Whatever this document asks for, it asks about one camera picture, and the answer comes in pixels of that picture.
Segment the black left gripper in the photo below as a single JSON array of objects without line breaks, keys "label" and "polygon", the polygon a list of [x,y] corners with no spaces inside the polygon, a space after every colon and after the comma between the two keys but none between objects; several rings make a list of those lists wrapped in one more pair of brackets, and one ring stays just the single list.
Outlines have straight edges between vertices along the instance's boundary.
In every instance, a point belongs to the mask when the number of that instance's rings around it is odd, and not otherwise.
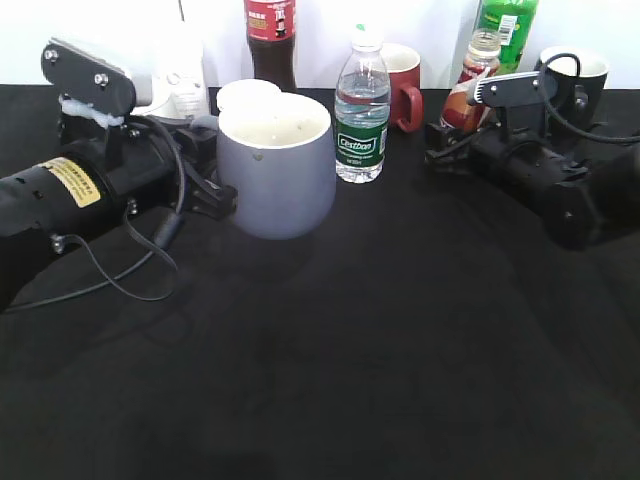
[{"label": "black left gripper", "polygon": [[81,225],[96,235],[156,207],[167,216],[155,234],[172,238],[186,213],[216,221],[236,212],[237,190],[215,180],[217,119],[195,121],[130,115],[121,125],[62,113],[61,156],[96,185],[99,199]]}]

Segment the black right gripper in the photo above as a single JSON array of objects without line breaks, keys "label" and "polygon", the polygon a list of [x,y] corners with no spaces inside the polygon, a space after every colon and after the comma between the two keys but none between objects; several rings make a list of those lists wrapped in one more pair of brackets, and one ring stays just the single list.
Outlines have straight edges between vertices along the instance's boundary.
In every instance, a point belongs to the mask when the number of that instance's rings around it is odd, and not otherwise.
[{"label": "black right gripper", "polygon": [[424,126],[424,165],[431,172],[484,177],[539,217],[548,237],[567,250],[593,240],[597,214],[587,199],[590,171],[525,130],[504,136],[486,128],[465,133],[438,123]]}]

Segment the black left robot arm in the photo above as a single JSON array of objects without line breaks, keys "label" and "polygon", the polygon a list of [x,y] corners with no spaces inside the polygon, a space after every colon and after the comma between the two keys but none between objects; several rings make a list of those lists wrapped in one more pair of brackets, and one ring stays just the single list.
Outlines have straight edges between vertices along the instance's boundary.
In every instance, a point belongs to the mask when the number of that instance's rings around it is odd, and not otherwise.
[{"label": "black left robot arm", "polygon": [[23,288],[57,259],[121,227],[146,251],[117,275],[96,268],[102,282],[79,297],[121,279],[158,258],[178,268],[168,248],[186,213],[220,221],[235,212],[238,191],[215,178],[217,120],[127,115],[119,125],[90,130],[89,120],[61,117],[57,156],[1,180],[1,310],[18,304]]}]

